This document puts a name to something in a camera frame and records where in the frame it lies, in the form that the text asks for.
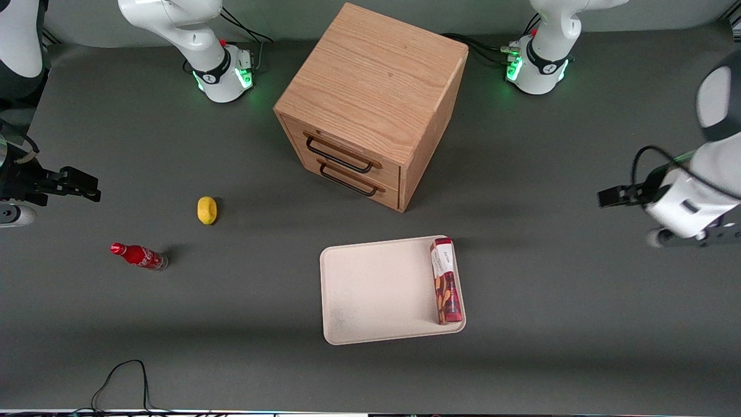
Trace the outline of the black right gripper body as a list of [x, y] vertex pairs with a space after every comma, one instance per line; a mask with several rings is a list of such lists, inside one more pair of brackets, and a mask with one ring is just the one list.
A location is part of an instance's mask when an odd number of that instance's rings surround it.
[[28, 141], [30, 151], [2, 137], [1, 201], [29, 202], [47, 206], [49, 195], [62, 195], [57, 174], [43, 169], [37, 155], [39, 148], [34, 140]]

